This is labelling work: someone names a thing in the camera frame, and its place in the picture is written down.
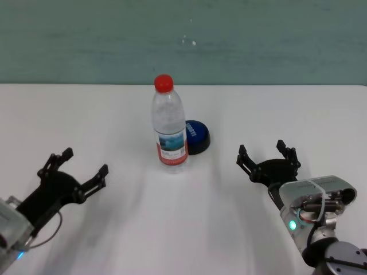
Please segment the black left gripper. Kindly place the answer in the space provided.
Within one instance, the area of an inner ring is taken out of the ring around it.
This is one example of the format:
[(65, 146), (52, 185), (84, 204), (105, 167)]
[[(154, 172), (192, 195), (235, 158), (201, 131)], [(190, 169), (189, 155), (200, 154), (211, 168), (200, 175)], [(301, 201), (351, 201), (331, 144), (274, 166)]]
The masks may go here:
[(72, 156), (73, 149), (70, 147), (60, 155), (51, 154), (43, 168), (37, 172), (37, 176), (42, 178), (39, 187), (17, 207), (17, 211), (31, 223), (35, 231), (40, 231), (63, 206), (70, 203), (82, 204), (106, 186), (106, 176), (109, 173), (107, 164), (102, 165), (98, 173), (83, 184), (57, 171)]

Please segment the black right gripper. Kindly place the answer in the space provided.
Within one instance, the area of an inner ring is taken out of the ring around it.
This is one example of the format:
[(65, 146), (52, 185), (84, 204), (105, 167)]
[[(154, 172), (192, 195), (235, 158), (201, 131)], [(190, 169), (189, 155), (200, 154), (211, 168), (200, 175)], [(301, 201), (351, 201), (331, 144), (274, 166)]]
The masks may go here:
[(236, 164), (249, 176), (250, 181), (258, 182), (267, 187), (267, 192), (278, 210), (284, 203), (279, 195), (279, 189), (287, 182), (297, 181), (298, 169), (301, 163), (298, 160), (296, 149), (286, 147), (283, 140), (278, 140), (276, 145), (278, 151), (285, 159), (271, 159), (256, 164), (247, 154), (243, 144), (239, 147)]

